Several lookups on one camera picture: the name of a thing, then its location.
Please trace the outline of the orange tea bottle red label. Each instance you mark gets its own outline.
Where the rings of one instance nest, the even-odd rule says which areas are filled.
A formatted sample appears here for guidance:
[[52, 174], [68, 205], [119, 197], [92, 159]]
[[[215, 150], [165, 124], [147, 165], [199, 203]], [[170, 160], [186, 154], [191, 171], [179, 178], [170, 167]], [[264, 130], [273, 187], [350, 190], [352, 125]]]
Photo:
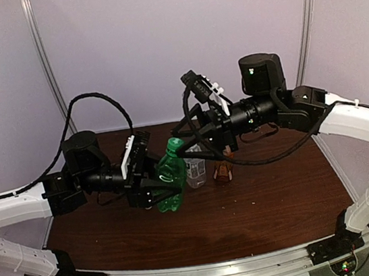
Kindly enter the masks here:
[[233, 179], [233, 164], [228, 161], [215, 161], [213, 179], [218, 184], [228, 184]]

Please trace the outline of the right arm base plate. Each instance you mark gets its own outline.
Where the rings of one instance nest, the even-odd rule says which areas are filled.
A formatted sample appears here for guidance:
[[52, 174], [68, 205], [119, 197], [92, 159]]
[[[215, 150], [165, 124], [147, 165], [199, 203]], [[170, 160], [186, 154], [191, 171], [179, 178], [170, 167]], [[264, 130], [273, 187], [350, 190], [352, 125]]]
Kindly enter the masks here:
[[350, 254], [353, 250], [362, 246], [364, 246], [364, 240], [361, 233], [343, 230], [330, 238], [308, 245], [306, 249], [312, 264], [319, 265]]

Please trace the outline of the green plastic bottle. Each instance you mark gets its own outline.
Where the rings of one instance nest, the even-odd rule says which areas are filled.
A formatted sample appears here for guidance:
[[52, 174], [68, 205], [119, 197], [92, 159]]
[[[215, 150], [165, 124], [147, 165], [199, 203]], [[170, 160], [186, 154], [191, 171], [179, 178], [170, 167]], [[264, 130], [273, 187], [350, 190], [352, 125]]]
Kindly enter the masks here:
[[179, 158], [175, 152], [168, 150], [166, 147], [165, 155], [159, 161], [157, 167], [156, 178], [160, 179], [161, 176], [164, 176], [177, 179], [177, 181], [179, 181], [182, 186], [183, 192], [181, 194], [173, 196], [172, 198], [168, 198], [167, 200], [159, 202], [157, 204], [157, 207], [159, 208], [160, 212], [174, 212], [177, 211], [182, 205], [183, 193], [187, 180], [186, 170], [187, 169], [184, 159]]

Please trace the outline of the green bottle cap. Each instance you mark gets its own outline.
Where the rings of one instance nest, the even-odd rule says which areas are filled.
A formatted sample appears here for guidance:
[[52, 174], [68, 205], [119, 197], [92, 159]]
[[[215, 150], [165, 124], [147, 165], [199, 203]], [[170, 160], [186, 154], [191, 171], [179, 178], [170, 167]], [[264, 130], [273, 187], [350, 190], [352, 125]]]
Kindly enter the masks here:
[[170, 138], [167, 142], [167, 149], [175, 152], [177, 149], [184, 145], [184, 141], [181, 138]]

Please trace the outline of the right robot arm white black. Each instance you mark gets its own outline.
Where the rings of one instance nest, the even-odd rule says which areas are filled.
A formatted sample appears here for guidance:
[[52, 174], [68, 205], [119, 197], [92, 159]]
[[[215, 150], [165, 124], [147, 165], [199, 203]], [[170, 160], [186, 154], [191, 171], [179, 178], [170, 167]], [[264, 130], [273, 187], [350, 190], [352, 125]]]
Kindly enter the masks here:
[[[332, 134], [369, 142], [369, 105], [311, 86], [288, 90], [281, 60], [274, 53], [246, 55], [238, 62], [245, 98], [236, 103], [200, 74], [190, 71], [181, 78], [185, 96], [193, 95], [198, 104], [183, 104], [184, 117], [172, 134], [202, 144], [203, 159], [222, 161], [225, 148], [237, 150], [238, 136], [267, 123], [300, 131], [305, 139]], [[329, 248], [345, 254], [368, 223], [369, 187], [339, 215]]]

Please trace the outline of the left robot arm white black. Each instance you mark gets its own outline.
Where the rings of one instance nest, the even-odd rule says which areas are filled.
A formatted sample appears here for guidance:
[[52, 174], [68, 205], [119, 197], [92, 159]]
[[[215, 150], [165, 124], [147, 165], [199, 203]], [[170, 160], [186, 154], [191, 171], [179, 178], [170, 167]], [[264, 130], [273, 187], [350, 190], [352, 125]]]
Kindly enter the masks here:
[[[121, 164], [112, 165], [96, 134], [80, 131], [59, 149], [65, 164], [60, 172], [0, 194], [0, 228], [31, 219], [71, 213], [92, 193], [126, 195], [128, 204], [148, 208], [181, 193], [181, 186], [156, 176], [159, 158], [147, 151], [150, 135], [132, 134]], [[38, 250], [0, 237], [0, 267], [36, 276], [82, 276], [64, 251]]]

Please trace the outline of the clear water bottle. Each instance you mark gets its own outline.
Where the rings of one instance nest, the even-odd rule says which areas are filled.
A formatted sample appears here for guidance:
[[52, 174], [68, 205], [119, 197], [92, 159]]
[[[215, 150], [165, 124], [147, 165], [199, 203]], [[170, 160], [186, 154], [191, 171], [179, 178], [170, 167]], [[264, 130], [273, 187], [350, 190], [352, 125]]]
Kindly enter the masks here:
[[187, 183], [191, 188], [197, 189], [206, 183], [206, 163], [204, 159], [185, 158], [187, 169]]

